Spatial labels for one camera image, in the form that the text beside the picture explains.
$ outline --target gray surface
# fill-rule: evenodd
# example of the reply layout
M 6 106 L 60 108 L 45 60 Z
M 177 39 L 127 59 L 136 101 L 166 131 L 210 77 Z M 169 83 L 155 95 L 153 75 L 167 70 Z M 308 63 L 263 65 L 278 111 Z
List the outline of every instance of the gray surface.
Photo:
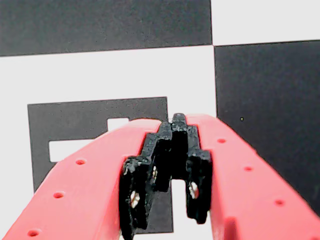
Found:
M 29 104 L 28 116 L 33 184 L 36 190 L 55 165 L 50 162 L 49 141 L 94 139 L 107 131 L 109 118 L 167 121 L 167 98 Z M 156 195 L 148 229 L 141 232 L 173 232 L 171 189 Z
M 0 56 L 211 43 L 210 0 L 0 0 Z
M 215 71 L 218 118 L 320 215 L 320 41 L 218 46 Z

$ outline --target hole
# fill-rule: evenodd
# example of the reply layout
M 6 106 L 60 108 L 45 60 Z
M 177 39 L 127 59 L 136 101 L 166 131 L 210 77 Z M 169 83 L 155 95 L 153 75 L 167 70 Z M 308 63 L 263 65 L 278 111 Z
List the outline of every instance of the hole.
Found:
M 246 166 L 246 167 L 244 168 L 244 170 L 247 171 L 247 172 L 250 172 L 250 171 L 253 170 L 253 168 L 252 168 L 251 166 Z
M 115 129 L 118 129 L 122 127 L 123 125 L 127 124 L 129 122 L 129 118 L 123 117 L 123 118 L 109 118 L 106 122 L 108 131 L 112 131 Z
M 50 162 L 60 162 L 92 141 L 92 139 L 49 141 Z
M 220 143 L 220 144 L 224 144 L 225 142 L 226 142 L 226 140 L 223 138 L 218 139 L 218 143 Z
M 28 236 L 29 237 L 35 237 L 39 235 L 39 231 L 38 230 L 30 230 L 28 231 Z
M 77 161 L 75 161 L 75 163 L 78 165 L 82 165 L 82 164 L 86 163 L 86 160 L 85 159 L 78 159 Z
M 277 204 L 278 206 L 283 206 L 285 204 L 285 201 L 278 199 L 278 200 L 275 200 L 275 204 Z
M 60 198 L 62 198 L 64 195 L 65 195 L 64 192 L 55 192 L 55 193 L 53 194 L 53 197 L 54 197 L 55 199 L 60 199 Z

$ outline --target red 3d-printed part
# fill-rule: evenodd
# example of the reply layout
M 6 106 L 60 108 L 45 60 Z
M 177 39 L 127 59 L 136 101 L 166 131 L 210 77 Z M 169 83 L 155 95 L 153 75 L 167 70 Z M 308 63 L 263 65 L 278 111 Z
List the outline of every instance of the red 3d-printed part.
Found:
M 139 119 L 58 162 L 4 240 L 119 239 L 119 176 L 160 121 Z
M 217 118 L 186 117 L 212 154 L 214 240 L 320 240 L 318 216 L 254 149 Z

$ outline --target screw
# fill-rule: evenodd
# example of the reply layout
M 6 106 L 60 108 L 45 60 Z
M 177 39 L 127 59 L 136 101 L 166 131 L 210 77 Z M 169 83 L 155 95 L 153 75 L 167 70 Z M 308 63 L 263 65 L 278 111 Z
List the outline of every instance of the screw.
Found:
M 139 193 L 137 193 L 136 191 L 133 191 L 130 195 L 130 205 L 133 209 L 138 205 L 139 200 L 140 200 Z
M 189 191 L 192 199 L 197 199 L 199 197 L 199 189 L 195 182 L 191 182 L 189 186 Z
M 158 175 L 157 167 L 156 167 L 156 166 L 153 166 L 153 172 L 152 172 L 153 184 L 156 182 L 157 175 Z

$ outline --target black 3d-printed part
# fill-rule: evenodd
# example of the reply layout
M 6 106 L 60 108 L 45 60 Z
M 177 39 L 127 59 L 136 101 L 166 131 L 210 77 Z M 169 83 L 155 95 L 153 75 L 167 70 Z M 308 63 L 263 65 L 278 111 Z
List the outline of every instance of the black 3d-printed part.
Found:
M 186 185 L 187 216 L 204 224 L 211 204 L 212 158 L 201 150 L 197 126 L 182 113 L 148 133 L 139 156 L 123 164 L 119 186 L 120 227 L 125 240 L 146 229 L 154 192 L 166 192 L 171 179 Z
M 170 176 L 166 172 L 159 174 L 159 158 L 166 156 L 171 149 L 171 125 L 163 122 L 157 133 L 148 133 L 139 156 L 130 156 L 123 164 L 120 176 L 119 211 L 122 236 L 132 239 L 137 228 L 146 229 L 148 216 L 156 189 L 166 192 L 169 188 Z

